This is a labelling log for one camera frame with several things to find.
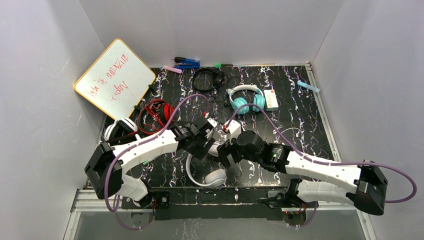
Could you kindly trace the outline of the white beige headphones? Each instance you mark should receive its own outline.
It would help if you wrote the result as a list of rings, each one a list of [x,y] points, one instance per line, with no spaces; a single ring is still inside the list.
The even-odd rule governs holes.
[[[296,133],[294,136],[297,137],[297,138],[300,136],[301,148],[304,151],[305,147],[304,147],[304,143],[302,142],[302,139],[304,137],[304,132],[301,131],[300,128],[290,127],[290,128],[283,130],[281,133],[284,135],[284,133],[287,132],[287,131],[293,131],[293,133]],[[217,163],[216,169],[213,168],[214,164],[209,163],[210,169],[209,168],[206,169],[206,167],[204,167],[204,168],[200,168],[200,170],[196,170],[195,173],[198,173],[199,176],[201,177],[201,180],[204,180],[204,181],[198,182],[198,181],[196,181],[195,177],[193,176],[193,174],[191,172],[191,167],[193,165],[192,164],[193,158],[194,158],[194,156],[192,154],[189,154],[187,156],[187,159],[185,161],[186,174],[187,174],[188,178],[195,185],[197,185],[199,187],[213,188],[213,187],[219,187],[221,185],[226,185],[228,174],[234,175],[236,181],[237,181],[238,178],[240,178],[242,176],[243,169],[242,169],[242,166],[239,163],[235,163],[235,166],[230,166],[230,168],[229,168],[230,171],[228,169],[226,170],[226,169],[220,167],[221,165],[223,166],[223,163]],[[254,174],[255,173],[255,164],[252,163],[251,161],[247,161],[247,162],[249,163],[249,165],[251,165],[250,167],[252,167],[252,169],[253,169],[253,170],[249,170],[249,171],[253,172],[253,174]]]

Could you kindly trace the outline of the small white labelled box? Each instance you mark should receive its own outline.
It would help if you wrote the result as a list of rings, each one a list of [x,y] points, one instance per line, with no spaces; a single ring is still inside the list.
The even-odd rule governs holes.
[[[276,111],[279,108],[279,103],[276,96],[276,91],[273,89],[266,89],[263,91],[264,98],[266,101],[265,110],[266,111]]]

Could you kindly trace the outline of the red headphones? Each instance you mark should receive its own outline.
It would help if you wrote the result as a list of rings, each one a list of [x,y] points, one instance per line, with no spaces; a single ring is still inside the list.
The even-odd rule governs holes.
[[[138,130],[146,135],[152,135],[158,133],[167,122],[171,119],[174,107],[162,99],[154,99],[147,103],[146,106],[139,112],[136,119],[136,125]],[[152,124],[143,123],[144,116],[150,116],[152,119],[160,125],[160,128],[153,126]]]

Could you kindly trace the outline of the small black headphones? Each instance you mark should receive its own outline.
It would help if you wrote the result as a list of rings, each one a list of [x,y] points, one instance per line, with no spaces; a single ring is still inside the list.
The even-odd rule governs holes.
[[[203,95],[210,103],[230,105],[229,96],[219,98],[222,87],[228,87],[230,82],[241,83],[241,78],[228,75],[219,68],[200,68],[191,77],[191,89],[195,94]]]

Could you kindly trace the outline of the black and white headphones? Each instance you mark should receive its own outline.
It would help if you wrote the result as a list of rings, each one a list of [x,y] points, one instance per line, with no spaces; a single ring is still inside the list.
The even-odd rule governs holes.
[[[130,118],[121,118],[114,121],[109,125],[103,134],[103,142],[112,144],[119,144],[123,139],[132,137],[139,131],[136,123]]]

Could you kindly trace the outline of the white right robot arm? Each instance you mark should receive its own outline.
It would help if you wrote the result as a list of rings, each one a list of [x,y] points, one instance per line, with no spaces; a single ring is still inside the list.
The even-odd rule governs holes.
[[[218,161],[226,168],[230,160],[249,160],[273,173],[299,175],[316,181],[290,181],[285,198],[300,203],[336,202],[353,205],[370,215],[384,214],[388,180],[372,161],[359,165],[341,163],[297,153],[288,145],[267,143],[251,130],[228,139],[216,148]]]

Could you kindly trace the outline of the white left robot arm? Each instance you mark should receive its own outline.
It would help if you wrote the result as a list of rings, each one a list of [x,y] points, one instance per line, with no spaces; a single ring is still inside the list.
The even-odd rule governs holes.
[[[147,184],[128,175],[128,171],[162,155],[185,150],[203,158],[214,143],[213,131],[218,125],[213,118],[200,116],[191,122],[174,122],[166,130],[137,138],[130,143],[110,146],[99,144],[84,168],[98,199],[114,195],[141,201],[149,194]]]

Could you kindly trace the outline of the white green capped pen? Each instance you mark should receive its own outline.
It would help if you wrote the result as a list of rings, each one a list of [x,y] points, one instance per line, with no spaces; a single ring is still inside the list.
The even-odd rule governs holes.
[[[148,165],[150,162],[152,162],[154,159],[149,159],[149,160],[146,160],[146,161],[144,161],[142,164],[145,166],[145,165]]]

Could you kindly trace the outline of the green capped marker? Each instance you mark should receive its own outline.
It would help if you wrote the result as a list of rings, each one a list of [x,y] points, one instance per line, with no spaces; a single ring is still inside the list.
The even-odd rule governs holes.
[[[216,63],[214,65],[215,68],[222,68],[222,67],[233,67],[233,64],[230,63]]]

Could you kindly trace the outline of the light blue marker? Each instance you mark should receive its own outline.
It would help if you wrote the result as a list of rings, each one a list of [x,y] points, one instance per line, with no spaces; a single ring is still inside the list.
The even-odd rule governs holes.
[[[319,92],[320,92],[320,89],[319,89],[319,88],[317,88],[317,87],[315,87],[315,86],[312,86],[312,85],[310,85],[310,84],[307,84],[307,83],[305,83],[305,82],[302,82],[302,81],[300,81],[300,80],[298,80],[298,81],[297,81],[297,85],[298,85],[299,87],[302,87],[302,88],[308,89],[308,90],[313,91],[313,92],[315,92],[315,93],[319,93]]]

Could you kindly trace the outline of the pink marker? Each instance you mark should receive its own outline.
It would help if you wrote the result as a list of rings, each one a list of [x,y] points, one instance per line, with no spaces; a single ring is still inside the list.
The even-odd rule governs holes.
[[[181,74],[183,72],[182,69],[171,67],[171,66],[168,66],[168,65],[164,65],[163,69],[170,71],[170,72],[173,72],[173,73],[176,73],[176,74]]]

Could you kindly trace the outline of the blue stapler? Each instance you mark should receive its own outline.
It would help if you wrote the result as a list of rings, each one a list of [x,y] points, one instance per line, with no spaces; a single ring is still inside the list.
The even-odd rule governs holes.
[[[176,56],[174,59],[176,69],[199,69],[201,67],[200,61],[185,57]]]

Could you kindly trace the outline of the yellow framed whiteboard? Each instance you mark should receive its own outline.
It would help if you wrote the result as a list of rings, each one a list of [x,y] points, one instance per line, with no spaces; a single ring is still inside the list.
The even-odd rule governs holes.
[[[115,39],[73,89],[110,118],[129,117],[156,74],[124,43]]]

